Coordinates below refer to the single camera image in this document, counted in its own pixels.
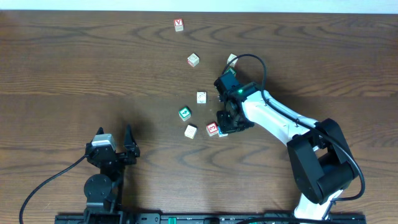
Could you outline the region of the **blue letter I block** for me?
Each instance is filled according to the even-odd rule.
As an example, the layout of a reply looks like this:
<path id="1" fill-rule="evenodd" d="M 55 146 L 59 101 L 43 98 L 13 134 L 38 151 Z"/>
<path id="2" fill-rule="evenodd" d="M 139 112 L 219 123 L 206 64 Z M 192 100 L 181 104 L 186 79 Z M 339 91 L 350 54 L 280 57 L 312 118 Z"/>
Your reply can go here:
<path id="1" fill-rule="evenodd" d="M 218 136 L 219 136 L 220 138 L 225 137 L 225 136 L 227 136 L 227 135 L 228 135 L 228 134 L 223 133 L 223 132 L 221 131 L 220 127 L 218 127 Z"/>

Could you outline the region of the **red number 3 block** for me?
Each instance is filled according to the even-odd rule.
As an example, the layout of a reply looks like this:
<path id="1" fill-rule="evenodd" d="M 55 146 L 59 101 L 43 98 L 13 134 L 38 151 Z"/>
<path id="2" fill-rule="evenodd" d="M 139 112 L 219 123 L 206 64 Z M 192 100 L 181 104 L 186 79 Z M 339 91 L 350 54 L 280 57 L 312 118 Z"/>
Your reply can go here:
<path id="1" fill-rule="evenodd" d="M 209 136 L 214 136 L 218 134 L 218 125 L 215 122 L 206 125 L 206 131 Z"/>

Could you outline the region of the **green number 5 block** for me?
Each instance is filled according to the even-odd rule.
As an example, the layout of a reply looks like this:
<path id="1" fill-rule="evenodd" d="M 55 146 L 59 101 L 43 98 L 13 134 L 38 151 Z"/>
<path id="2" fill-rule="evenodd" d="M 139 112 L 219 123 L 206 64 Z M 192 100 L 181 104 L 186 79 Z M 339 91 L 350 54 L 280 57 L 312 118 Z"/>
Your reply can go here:
<path id="1" fill-rule="evenodd" d="M 185 106 L 178 111 L 178 115 L 180 116 L 182 121 L 186 121 L 192 116 L 192 113 L 190 109 Z"/>

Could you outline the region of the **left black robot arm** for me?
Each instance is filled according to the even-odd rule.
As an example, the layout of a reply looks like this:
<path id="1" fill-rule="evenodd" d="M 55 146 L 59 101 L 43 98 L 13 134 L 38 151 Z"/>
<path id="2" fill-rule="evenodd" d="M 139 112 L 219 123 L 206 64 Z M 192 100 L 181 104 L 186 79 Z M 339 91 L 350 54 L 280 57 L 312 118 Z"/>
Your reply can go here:
<path id="1" fill-rule="evenodd" d="M 86 144 L 86 159 L 99 169 L 99 173 L 92 175 L 84 185 L 84 223 L 136 222 L 134 214 L 121 206 L 125 168 L 135 164 L 141 153 L 130 125 L 126 126 L 124 148 L 124 152 L 117 152 L 112 134 L 104 133 L 103 128 L 99 128 Z"/>

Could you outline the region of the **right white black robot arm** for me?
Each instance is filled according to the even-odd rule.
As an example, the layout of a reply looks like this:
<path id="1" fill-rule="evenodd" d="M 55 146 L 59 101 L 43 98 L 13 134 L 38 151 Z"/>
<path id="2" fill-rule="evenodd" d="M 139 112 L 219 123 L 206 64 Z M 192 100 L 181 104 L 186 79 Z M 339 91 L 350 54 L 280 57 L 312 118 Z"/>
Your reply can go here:
<path id="1" fill-rule="evenodd" d="M 215 81 L 224 109 L 216 116 L 222 133 L 262 126 L 288 150 L 295 183 L 301 191 L 294 217 L 330 219 L 332 205 L 357 177 L 363 177 L 343 136 L 332 119 L 306 118 L 275 100 L 256 83 Z"/>

